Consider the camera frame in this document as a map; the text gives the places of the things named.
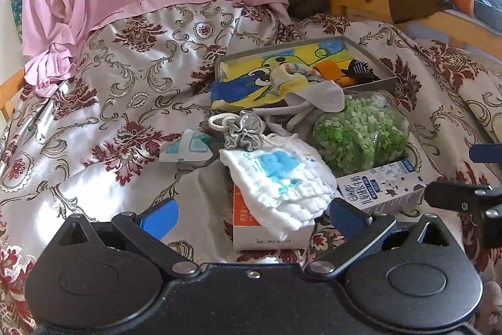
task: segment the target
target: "orange box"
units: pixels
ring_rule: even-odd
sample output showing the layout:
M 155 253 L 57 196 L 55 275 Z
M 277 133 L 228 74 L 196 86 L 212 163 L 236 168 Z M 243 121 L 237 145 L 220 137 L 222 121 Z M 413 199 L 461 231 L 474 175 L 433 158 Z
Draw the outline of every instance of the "orange box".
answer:
M 249 212 L 240 189 L 233 186 L 233 249 L 277 250 L 307 247 L 314 226 L 293 231 L 285 240 L 277 240 Z

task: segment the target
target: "floral bedspread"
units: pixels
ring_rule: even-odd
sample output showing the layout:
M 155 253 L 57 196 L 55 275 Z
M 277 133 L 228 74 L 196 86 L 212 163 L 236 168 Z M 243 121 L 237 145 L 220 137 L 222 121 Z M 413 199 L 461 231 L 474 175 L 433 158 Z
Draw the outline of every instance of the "floral bedspread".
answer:
M 345 34 L 398 78 L 395 104 L 410 121 L 410 161 L 425 179 L 498 186 L 501 170 L 474 164 L 473 143 L 500 141 L 502 70 L 440 42 L 416 43 L 380 22 L 316 15 L 285 26 L 267 8 L 217 1 L 177 5 L 95 31 L 75 78 L 50 99 L 29 87 L 0 139 L 0 322 L 4 334 L 30 332 L 26 275 L 70 214 L 107 221 L 174 197 L 180 218 L 164 242 L 201 262 L 300 262 L 343 243 L 324 218 L 305 249 L 232 249 L 232 182 L 216 159 L 206 166 L 160 163 L 162 147 L 187 128 L 210 133 L 209 89 L 226 53 Z M 211 146 L 217 152 L 217 143 Z M 502 311 L 500 249 L 484 250 L 466 215 L 404 209 L 400 220 L 440 213 L 485 284 L 478 326 L 497 334 Z

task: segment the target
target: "plastic bag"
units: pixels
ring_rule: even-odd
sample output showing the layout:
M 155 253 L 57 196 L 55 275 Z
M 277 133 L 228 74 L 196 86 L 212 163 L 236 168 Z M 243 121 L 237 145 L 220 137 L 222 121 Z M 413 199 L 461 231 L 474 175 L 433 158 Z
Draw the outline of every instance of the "plastic bag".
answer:
M 382 94 L 354 93 L 342 112 L 317 118 L 312 143 L 339 177 L 395 161 L 408 136 L 408 121 Z

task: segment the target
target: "white towel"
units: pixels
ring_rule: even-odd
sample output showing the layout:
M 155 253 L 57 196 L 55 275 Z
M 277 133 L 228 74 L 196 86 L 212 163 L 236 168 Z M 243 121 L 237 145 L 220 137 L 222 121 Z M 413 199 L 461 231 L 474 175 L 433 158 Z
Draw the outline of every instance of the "white towel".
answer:
M 221 149 L 220 159 L 257 222 L 285 240 L 341 195 L 317 150 L 298 138 L 274 135 L 270 141 L 253 152 Z

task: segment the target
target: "blue bear print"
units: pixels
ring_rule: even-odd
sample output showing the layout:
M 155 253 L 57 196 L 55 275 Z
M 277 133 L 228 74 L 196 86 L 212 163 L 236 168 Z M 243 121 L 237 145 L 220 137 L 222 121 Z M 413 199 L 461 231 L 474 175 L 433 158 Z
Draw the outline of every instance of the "blue bear print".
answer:
M 301 179 L 293 179 L 289 185 L 285 185 L 283 179 L 288 178 L 288 174 L 296 168 L 300 162 L 289 156 L 283 150 L 272 152 L 271 154 L 263 154 L 258 157 L 259 164 L 262 166 L 265 175 L 273 182 L 280 185 L 279 194 L 282 195 L 289 188 L 294 187 Z

